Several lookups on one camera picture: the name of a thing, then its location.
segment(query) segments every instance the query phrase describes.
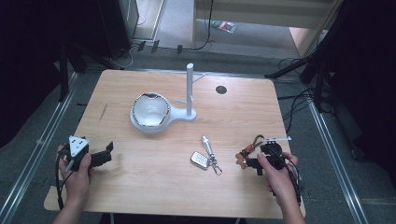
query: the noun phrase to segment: white pole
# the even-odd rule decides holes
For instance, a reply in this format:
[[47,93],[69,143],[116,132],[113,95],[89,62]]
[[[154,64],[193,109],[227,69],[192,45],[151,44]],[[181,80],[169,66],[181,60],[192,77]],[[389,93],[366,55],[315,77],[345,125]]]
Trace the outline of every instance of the white pole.
[[187,116],[191,115],[192,108],[192,75],[194,73],[194,64],[187,64]]

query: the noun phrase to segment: forearm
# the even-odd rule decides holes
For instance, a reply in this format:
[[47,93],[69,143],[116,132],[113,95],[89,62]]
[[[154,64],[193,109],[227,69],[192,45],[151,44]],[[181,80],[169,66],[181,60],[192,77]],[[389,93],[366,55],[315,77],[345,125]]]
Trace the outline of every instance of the forearm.
[[282,209],[283,221],[285,224],[305,224],[305,219],[297,202],[286,202],[280,207]]
[[52,224],[74,224],[79,222],[82,209],[66,204]]

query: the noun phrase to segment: table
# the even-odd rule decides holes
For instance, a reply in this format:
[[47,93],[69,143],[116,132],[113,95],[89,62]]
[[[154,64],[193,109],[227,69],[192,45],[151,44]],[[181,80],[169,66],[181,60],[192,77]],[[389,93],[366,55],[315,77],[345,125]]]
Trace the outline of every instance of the table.
[[[271,80],[204,76],[193,84],[195,121],[176,121],[153,135],[141,133],[132,124],[131,108],[144,92],[158,92],[174,106],[184,107],[176,99],[185,98],[186,78],[182,73],[103,72],[75,136],[86,136],[92,153],[113,141],[113,160],[95,168],[85,210],[282,218],[263,176],[249,167],[241,169],[234,157],[259,133],[286,137]],[[217,86],[224,86],[227,92],[217,93]],[[222,175],[216,175],[212,167],[204,171],[190,162],[194,151],[207,155],[203,135],[210,140]],[[279,144],[290,151],[288,142]],[[44,205],[59,209],[55,188],[49,190]]]
[[[316,46],[321,32],[331,27],[342,2],[343,0],[220,0],[213,4],[212,20],[290,27],[297,50],[301,57],[305,57]],[[194,21],[207,20],[211,1],[194,0],[194,3]]]

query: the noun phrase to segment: white bowl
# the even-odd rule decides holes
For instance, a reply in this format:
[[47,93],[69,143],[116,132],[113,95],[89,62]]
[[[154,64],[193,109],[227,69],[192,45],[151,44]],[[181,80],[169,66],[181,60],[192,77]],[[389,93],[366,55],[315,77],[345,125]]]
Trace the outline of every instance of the white bowl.
[[159,129],[169,120],[170,105],[158,93],[144,93],[134,101],[132,115],[134,121],[142,128]]

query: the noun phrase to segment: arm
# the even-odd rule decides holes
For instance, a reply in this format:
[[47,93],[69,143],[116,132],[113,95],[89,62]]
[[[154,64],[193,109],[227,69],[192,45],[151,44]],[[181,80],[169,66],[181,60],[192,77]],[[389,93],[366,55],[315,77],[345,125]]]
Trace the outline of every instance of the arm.
[[[283,156],[297,164],[297,157],[288,152],[284,152]],[[267,173],[267,188],[276,194],[276,202],[282,209],[284,222],[286,224],[305,223],[286,168],[278,171],[262,154],[258,154],[257,159]]]
[[90,195],[90,174],[89,167],[91,164],[91,154],[85,154],[82,159],[79,170],[71,174],[65,174],[64,169],[67,166],[67,161],[60,160],[59,170],[61,172],[63,180],[68,177],[65,182],[67,199],[64,204],[64,208],[58,214],[58,216],[53,220],[52,223],[78,223],[81,216],[82,210],[89,200]]

